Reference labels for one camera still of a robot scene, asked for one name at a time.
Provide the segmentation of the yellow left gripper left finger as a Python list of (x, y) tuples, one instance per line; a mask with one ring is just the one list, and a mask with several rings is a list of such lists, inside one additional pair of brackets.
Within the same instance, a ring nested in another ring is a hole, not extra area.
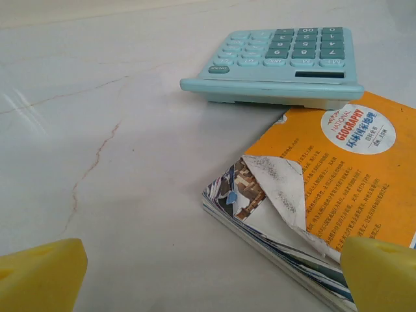
[(0, 256), (0, 312), (72, 312), (87, 265), (76, 238)]

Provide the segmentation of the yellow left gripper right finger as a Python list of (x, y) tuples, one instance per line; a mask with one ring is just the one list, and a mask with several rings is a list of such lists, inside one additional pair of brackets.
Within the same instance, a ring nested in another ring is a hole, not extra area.
[(416, 250), (349, 237), (341, 269), (358, 312), (416, 312)]

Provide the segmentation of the orange torn geography book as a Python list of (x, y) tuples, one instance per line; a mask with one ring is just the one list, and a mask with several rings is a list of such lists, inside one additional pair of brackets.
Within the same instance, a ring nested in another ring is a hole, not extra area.
[(367, 92), (289, 109), (203, 192), (203, 208), (335, 312), (351, 236), (416, 249), (416, 105)]

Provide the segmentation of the light blue desk calculator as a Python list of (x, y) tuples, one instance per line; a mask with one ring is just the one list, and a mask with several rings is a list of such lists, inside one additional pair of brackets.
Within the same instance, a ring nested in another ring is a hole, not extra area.
[(338, 110), (364, 93), (346, 27), (232, 32), (197, 76), (179, 84), (211, 102), (323, 110)]

